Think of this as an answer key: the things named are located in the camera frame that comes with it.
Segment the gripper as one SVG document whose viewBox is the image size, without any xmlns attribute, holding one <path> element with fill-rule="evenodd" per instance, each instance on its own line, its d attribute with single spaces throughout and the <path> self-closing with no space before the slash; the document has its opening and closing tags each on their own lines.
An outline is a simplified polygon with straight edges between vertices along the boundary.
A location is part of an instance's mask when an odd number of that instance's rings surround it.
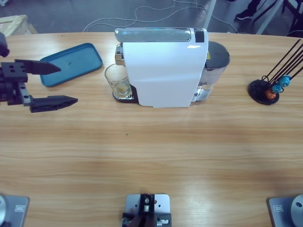
<svg viewBox="0 0 303 227">
<path fill-rule="evenodd" d="M 27 73 L 49 75 L 61 71 L 58 66 L 46 61 L 21 60 L 0 64 L 0 101 L 7 105 L 30 106 L 31 113 L 56 111 L 78 102 L 70 96 L 48 96 L 33 98 L 29 96 L 25 83 Z"/>
</svg>

